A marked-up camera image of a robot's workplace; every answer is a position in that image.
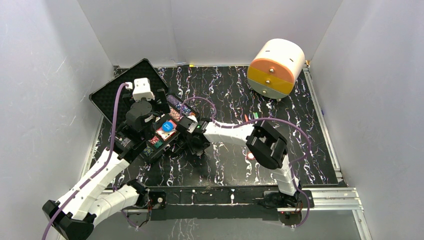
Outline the blue small blind button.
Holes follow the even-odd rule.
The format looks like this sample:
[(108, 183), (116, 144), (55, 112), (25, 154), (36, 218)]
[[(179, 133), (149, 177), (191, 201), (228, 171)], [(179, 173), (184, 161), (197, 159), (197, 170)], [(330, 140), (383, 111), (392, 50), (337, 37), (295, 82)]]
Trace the blue small blind button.
[(161, 126), (161, 129), (164, 131), (164, 132), (171, 132), (172, 130), (174, 130), (174, 124), (173, 124), (173, 122), (172, 121), (166, 121), (166, 122), (164, 122), (163, 124), (162, 124), (162, 126)]

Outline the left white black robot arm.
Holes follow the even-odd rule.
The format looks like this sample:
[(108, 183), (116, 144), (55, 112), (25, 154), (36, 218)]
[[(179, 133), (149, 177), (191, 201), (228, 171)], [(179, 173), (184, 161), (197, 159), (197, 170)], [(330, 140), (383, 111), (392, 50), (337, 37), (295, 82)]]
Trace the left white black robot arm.
[(117, 124), (118, 104), (123, 88), (118, 87), (112, 114), (110, 146), (88, 172), (58, 200), (48, 200), (42, 210), (49, 220), (47, 233), (54, 228), (66, 240), (86, 240), (103, 220), (127, 207), (153, 206), (150, 189), (136, 179), (130, 180), (106, 197), (101, 193), (116, 175), (125, 170), (148, 147), (154, 137), (155, 119), (161, 113), (169, 113), (164, 89), (155, 92), (133, 88), (132, 103), (126, 120)]

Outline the red playing card deck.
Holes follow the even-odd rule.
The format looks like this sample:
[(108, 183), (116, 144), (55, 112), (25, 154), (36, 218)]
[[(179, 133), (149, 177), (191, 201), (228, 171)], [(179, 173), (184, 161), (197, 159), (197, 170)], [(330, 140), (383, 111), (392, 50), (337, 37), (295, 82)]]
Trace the red playing card deck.
[(177, 124), (173, 120), (167, 120), (156, 130), (156, 133), (162, 140), (167, 141), (177, 133), (176, 126)]

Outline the red poker chip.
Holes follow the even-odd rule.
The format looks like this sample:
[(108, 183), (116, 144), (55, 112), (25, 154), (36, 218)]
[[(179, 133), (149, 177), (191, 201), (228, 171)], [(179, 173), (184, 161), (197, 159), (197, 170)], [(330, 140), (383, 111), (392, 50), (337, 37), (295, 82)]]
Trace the red poker chip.
[(246, 158), (247, 158), (249, 161), (253, 161), (253, 160), (255, 160), (255, 156), (253, 155), (253, 153), (252, 153), (252, 152), (248, 152), (248, 153), (247, 153), (247, 155), (246, 155)]

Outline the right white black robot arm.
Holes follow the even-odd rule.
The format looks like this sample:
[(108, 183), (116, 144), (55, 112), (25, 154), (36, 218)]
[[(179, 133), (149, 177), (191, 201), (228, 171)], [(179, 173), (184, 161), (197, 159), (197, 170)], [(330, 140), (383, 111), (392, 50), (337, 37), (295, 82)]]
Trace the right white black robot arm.
[(212, 143), (227, 143), (248, 148), (254, 160), (268, 169), (278, 190), (265, 191), (258, 203), (266, 208), (296, 207), (302, 199), (300, 184), (289, 164), (286, 138), (265, 120), (236, 125), (211, 119), (182, 117), (176, 131), (192, 154), (199, 154)]

